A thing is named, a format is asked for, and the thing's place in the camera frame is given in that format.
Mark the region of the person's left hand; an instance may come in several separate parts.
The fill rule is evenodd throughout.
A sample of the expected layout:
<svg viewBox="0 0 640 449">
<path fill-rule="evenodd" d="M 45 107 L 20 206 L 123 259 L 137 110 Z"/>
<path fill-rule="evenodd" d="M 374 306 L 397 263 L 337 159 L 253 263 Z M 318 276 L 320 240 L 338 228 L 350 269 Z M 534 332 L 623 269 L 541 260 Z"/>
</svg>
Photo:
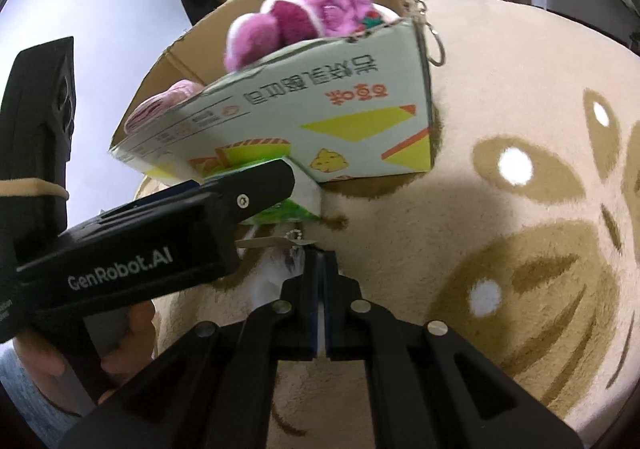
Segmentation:
<svg viewBox="0 0 640 449">
<path fill-rule="evenodd" d="M 13 339 L 38 391 L 55 406 L 88 414 L 152 361 L 152 302 L 86 318 L 56 317 Z"/>
</svg>

